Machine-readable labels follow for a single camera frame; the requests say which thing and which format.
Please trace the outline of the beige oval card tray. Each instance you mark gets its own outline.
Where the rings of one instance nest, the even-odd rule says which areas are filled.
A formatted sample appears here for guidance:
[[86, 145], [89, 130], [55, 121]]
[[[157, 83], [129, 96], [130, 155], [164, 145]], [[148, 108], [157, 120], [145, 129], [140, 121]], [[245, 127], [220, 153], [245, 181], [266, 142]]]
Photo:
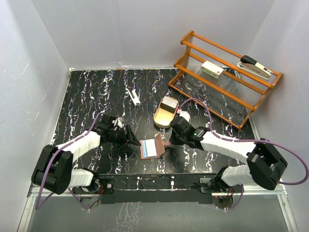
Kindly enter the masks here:
[[175, 111], [175, 113], [170, 113], [166, 110], [163, 110], [160, 108], [160, 104], [159, 104], [157, 111], [154, 115], [154, 124], [159, 128], [163, 128], [163, 129], [169, 128], [170, 123], [174, 119], [176, 112], [177, 110]]

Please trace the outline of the stack of credit cards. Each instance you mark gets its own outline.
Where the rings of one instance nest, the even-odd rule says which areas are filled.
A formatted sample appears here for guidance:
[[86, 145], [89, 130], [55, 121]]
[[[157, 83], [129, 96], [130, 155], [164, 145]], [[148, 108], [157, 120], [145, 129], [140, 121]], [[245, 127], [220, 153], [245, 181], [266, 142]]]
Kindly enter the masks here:
[[178, 101], [175, 98], [165, 96], [160, 103], [160, 108], [170, 113], [175, 113], [178, 108]]

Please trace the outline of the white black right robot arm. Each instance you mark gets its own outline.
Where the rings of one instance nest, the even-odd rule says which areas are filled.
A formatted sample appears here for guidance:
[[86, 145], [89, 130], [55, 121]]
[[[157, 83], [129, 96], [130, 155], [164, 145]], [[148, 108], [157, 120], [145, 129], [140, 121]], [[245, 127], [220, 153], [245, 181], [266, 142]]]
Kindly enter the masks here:
[[201, 181], [203, 189], [228, 191], [236, 185], [257, 184], [267, 190], [274, 190], [279, 183], [287, 161], [274, 145], [266, 141], [244, 142], [228, 136], [216, 137], [208, 128], [194, 128], [182, 116], [171, 122], [173, 145], [188, 145], [204, 151], [216, 152], [242, 162], [240, 166], [224, 166], [216, 176], [208, 181]]

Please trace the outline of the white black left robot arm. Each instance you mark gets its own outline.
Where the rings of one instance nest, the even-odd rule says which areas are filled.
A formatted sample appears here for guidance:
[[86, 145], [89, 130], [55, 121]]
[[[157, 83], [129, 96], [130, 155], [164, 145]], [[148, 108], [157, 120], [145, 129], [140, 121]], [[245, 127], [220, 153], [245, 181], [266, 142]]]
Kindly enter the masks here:
[[116, 144], [122, 153], [132, 152], [130, 145], [140, 146], [131, 127], [122, 118], [97, 114], [90, 128], [61, 145], [46, 145], [40, 154], [31, 181], [37, 186], [62, 194], [68, 188], [82, 187], [97, 192], [98, 173], [87, 168], [74, 169], [73, 164], [84, 154], [102, 144]]

